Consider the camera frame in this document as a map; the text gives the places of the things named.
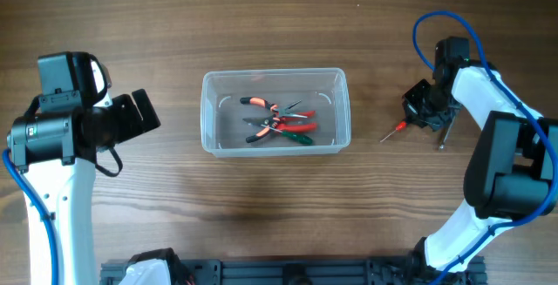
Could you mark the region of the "green handle screwdriver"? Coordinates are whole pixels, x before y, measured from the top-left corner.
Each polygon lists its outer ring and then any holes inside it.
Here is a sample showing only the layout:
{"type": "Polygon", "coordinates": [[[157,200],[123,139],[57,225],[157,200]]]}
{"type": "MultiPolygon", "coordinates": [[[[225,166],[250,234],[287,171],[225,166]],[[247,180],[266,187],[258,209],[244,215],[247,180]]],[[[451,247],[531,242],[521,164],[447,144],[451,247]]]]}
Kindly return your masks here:
{"type": "Polygon", "coordinates": [[[304,135],[304,134],[297,134],[297,133],[293,133],[293,132],[286,132],[286,131],[282,131],[282,130],[278,130],[276,128],[273,128],[271,126],[264,126],[265,128],[268,128],[274,132],[279,132],[283,137],[286,137],[288,139],[294,140],[297,143],[300,143],[302,145],[305,146],[311,146],[313,144],[313,139],[304,135]]]}

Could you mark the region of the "red handle snips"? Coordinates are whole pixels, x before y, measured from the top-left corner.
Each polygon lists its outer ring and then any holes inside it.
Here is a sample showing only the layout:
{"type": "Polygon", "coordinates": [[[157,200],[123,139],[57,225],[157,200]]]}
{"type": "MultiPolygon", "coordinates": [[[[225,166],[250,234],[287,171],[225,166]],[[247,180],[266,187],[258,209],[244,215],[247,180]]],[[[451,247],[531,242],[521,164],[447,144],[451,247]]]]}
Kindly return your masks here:
{"type": "Polygon", "coordinates": [[[243,121],[252,125],[263,128],[266,132],[274,132],[264,126],[271,126],[278,130],[302,133],[311,132],[317,129],[317,123],[309,122],[307,118],[312,118],[316,114],[315,111],[299,112],[295,117],[278,117],[269,116],[266,118],[244,118],[243,121]]]}

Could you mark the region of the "black red handle screwdriver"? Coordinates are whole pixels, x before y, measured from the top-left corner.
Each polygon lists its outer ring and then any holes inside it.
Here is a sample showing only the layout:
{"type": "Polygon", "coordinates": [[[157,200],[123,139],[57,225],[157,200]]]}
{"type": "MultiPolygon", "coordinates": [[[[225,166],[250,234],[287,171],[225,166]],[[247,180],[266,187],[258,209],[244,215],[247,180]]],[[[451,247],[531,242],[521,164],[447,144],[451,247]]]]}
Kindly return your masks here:
{"type": "Polygon", "coordinates": [[[403,131],[409,124],[409,120],[408,119],[403,119],[400,123],[398,123],[392,131],[388,132],[381,140],[380,143],[383,143],[384,141],[388,140],[388,138],[390,138],[393,134],[395,134],[396,132],[401,132],[403,131]]]}

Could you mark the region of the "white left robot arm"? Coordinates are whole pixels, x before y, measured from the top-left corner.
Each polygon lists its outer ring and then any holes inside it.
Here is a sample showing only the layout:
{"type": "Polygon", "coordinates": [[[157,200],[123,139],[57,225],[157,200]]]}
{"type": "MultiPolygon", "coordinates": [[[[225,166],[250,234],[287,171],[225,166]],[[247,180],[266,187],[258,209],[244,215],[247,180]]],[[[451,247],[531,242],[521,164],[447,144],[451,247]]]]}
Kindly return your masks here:
{"type": "Polygon", "coordinates": [[[117,144],[160,126],[143,89],[86,107],[78,91],[36,96],[8,134],[4,164],[26,197],[34,284],[96,284],[92,189],[96,174],[117,172],[97,162],[117,144]]]}

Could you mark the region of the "clear plastic container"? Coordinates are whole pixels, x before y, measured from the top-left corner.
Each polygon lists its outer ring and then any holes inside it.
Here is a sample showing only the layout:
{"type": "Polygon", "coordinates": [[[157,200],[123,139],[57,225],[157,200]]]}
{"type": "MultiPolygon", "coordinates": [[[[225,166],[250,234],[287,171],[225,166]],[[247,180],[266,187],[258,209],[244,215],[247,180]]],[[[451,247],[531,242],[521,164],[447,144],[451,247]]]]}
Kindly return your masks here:
{"type": "Polygon", "coordinates": [[[338,153],[351,142],[340,68],[211,71],[201,91],[201,143],[217,158],[338,153]]]}

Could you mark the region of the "orange black needle-nose pliers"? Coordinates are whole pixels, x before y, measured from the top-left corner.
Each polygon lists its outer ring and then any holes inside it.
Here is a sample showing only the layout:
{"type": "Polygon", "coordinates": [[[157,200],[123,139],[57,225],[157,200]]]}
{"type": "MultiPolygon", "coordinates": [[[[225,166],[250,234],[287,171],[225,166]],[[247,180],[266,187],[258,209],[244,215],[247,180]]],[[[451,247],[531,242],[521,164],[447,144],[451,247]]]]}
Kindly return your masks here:
{"type": "Polygon", "coordinates": [[[245,141],[253,143],[259,141],[272,132],[277,132],[283,137],[287,137],[303,145],[311,145],[312,140],[310,137],[303,135],[304,132],[311,131],[316,128],[316,124],[307,124],[301,126],[289,126],[287,122],[295,119],[307,119],[316,114],[315,111],[308,112],[291,112],[291,109],[300,104],[298,100],[290,105],[280,107],[278,104],[272,104],[268,100],[259,97],[242,97],[239,99],[243,105],[257,105],[267,109],[270,115],[265,117],[244,118],[243,121],[251,126],[261,127],[261,131],[251,136],[248,136],[245,141]]]}

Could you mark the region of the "silver socket wrench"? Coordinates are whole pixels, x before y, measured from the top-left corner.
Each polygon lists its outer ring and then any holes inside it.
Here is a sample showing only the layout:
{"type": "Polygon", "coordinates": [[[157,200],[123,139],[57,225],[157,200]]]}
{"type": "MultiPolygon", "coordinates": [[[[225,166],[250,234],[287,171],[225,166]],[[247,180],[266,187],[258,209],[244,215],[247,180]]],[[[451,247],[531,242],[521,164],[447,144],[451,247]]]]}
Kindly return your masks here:
{"type": "Polygon", "coordinates": [[[447,127],[443,130],[443,132],[441,134],[441,138],[439,140],[439,146],[438,146],[439,151],[442,151],[445,148],[447,139],[448,139],[449,134],[450,134],[450,132],[453,128],[454,122],[455,122],[455,119],[452,119],[449,122],[449,124],[447,125],[447,127]]]}

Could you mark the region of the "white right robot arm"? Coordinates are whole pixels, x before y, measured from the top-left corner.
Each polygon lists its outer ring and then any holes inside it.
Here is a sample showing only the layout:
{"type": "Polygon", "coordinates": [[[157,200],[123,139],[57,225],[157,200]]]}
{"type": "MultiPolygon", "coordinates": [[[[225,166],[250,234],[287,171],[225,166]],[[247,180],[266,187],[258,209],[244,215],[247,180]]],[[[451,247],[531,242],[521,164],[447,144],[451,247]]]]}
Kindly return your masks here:
{"type": "Polygon", "coordinates": [[[435,48],[433,82],[422,79],[403,96],[404,126],[449,131],[461,109],[480,127],[467,166],[464,199],[435,233],[409,254],[405,275],[435,282],[464,272],[495,237],[537,208],[549,214],[557,196],[550,153],[541,140],[557,144],[557,122],[506,95],[496,68],[470,58],[463,37],[448,37],[435,48]]]}

